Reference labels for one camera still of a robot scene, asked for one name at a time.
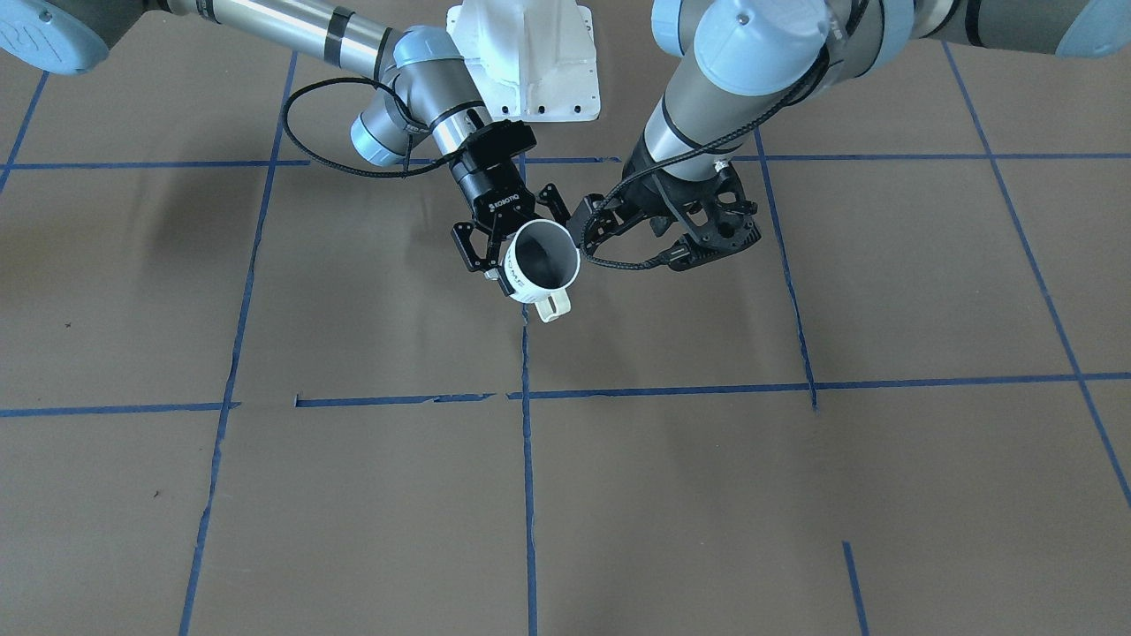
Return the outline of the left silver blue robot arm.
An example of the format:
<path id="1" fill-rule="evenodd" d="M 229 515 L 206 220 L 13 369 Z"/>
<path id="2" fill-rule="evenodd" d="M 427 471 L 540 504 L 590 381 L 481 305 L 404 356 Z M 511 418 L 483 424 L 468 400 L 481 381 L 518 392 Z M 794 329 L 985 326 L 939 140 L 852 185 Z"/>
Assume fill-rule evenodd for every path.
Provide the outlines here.
<path id="1" fill-rule="evenodd" d="M 681 190 L 708 184 L 757 124 L 888 65 L 906 44 L 1098 59 L 1128 44 L 1126 1 L 656 1 L 653 34 L 679 58 L 625 184 L 628 222 L 673 222 Z"/>

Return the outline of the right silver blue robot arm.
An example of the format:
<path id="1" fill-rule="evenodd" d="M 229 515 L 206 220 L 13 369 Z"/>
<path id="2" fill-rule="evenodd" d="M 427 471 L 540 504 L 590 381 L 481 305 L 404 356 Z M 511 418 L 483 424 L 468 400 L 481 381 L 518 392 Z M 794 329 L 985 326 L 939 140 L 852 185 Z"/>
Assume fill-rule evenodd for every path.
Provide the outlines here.
<path id="1" fill-rule="evenodd" d="M 351 124 L 370 169 L 317 163 L 360 178 L 424 177 L 446 167 L 470 217 L 454 241 L 468 270 L 498 276 L 504 258 L 577 264 L 566 206 L 550 186 L 528 189 L 513 158 L 536 144 L 528 124 L 491 117 L 450 34 L 437 26 L 392 28 L 328 1 L 5 1 L 5 52 L 54 75 L 83 75 L 146 12 L 197 16 L 344 70 L 344 84 L 375 91 Z"/>

